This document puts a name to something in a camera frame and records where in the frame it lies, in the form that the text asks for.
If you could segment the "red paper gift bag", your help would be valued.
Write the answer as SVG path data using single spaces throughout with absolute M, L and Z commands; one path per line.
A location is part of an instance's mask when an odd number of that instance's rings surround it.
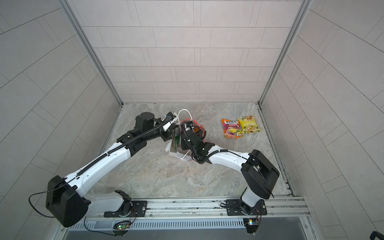
M 205 137 L 207 131 L 193 119 L 190 111 L 182 109 L 173 121 L 175 128 L 171 131 L 171 141 L 166 146 L 166 152 L 184 162 L 195 161 L 203 164 Z

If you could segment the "orange Fox's candy packet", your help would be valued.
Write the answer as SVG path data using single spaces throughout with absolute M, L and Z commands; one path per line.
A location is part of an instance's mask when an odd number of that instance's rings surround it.
M 242 128 L 239 121 L 222 119 L 225 139 L 238 139 L 243 137 Z

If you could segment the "yellow snack packet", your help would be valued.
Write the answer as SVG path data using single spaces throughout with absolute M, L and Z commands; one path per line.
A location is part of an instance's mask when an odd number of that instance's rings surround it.
M 250 134 L 260 131 L 259 126 L 257 125 L 255 117 L 253 115 L 238 117 L 238 122 L 243 134 Z

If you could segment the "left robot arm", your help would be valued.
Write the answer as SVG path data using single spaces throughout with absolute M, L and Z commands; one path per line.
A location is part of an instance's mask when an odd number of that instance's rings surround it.
M 172 128 L 177 116 L 169 112 L 164 119 L 144 112 L 136 116 L 133 130 L 130 130 L 100 156 L 66 177 L 55 176 L 49 183 L 46 208 L 64 227 L 71 227 L 86 216 L 110 213 L 114 217 L 132 214 L 131 198 L 121 190 L 112 193 L 89 195 L 88 191 L 103 176 L 120 163 L 128 160 L 156 138 L 164 141 L 172 138 Z

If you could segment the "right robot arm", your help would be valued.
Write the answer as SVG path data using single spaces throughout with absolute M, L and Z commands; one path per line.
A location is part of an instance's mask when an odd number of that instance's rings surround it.
M 273 196 L 273 189 L 280 177 L 277 168 L 258 150 L 251 153 L 238 153 L 206 142 L 206 131 L 192 120 L 180 123 L 181 147 L 191 153 L 199 164 L 216 164 L 241 173 L 247 183 L 234 207 L 226 208 L 242 212 L 244 215 L 264 215 L 264 200 Z

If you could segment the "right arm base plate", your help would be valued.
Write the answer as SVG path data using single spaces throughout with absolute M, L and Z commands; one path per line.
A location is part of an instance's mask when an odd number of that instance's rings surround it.
M 241 200 L 229 199 L 221 204 L 228 216 L 266 216 L 268 214 L 265 201 L 260 199 L 254 207 L 249 207 Z

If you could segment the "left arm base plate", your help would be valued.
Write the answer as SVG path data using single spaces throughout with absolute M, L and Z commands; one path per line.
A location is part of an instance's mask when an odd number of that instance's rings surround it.
M 147 205 L 147 201 L 130 201 L 129 203 L 123 203 L 115 212 L 104 212 L 104 218 L 144 217 Z

